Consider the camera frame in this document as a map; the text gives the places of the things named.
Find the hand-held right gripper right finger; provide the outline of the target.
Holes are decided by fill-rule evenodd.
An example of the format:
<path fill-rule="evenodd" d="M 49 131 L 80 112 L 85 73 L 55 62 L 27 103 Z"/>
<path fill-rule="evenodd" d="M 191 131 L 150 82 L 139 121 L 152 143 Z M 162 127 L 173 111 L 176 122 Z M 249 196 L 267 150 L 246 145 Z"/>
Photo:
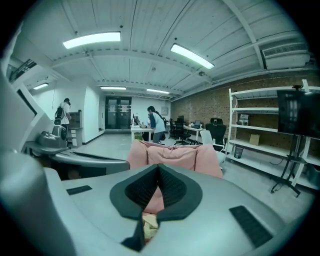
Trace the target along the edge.
<path fill-rule="evenodd" d="M 196 181 L 202 200 L 185 219 L 164 221 L 144 247 L 148 256 L 242 256 L 255 249 L 230 212 L 243 206 L 273 237 L 285 222 L 269 206 L 234 183 L 182 167 L 173 170 Z"/>

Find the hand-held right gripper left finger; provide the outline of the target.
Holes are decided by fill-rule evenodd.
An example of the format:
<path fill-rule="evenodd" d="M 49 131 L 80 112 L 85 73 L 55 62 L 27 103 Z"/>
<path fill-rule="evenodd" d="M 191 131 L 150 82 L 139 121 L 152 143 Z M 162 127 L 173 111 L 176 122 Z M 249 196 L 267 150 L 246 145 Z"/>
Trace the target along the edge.
<path fill-rule="evenodd" d="M 65 180 L 62 185 L 79 211 L 113 241 L 140 251 L 156 235 L 156 216 L 144 210 L 158 187 L 157 166 Z"/>

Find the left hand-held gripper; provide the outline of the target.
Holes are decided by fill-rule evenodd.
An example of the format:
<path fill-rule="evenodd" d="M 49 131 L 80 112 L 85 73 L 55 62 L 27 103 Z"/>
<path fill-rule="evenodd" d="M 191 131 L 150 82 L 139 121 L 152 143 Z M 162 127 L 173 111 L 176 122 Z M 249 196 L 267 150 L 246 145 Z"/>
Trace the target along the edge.
<path fill-rule="evenodd" d="M 0 63 L 0 148 L 21 152 L 42 132 L 52 133 L 54 122 L 38 105 L 27 88 L 14 86 L 6 78 Z"/>

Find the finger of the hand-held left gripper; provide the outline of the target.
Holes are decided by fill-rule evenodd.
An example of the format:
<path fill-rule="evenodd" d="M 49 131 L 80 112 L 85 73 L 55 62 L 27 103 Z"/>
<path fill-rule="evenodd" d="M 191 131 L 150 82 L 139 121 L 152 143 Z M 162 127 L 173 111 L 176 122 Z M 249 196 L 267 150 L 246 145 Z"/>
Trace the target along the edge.
<path fill-rule="evenodd" d="M 49 158 L 51 168 L 58 172 L 62 180 L 94 178 L 130 169 L 126 160 L 77 151 L 62 151 Z"/>

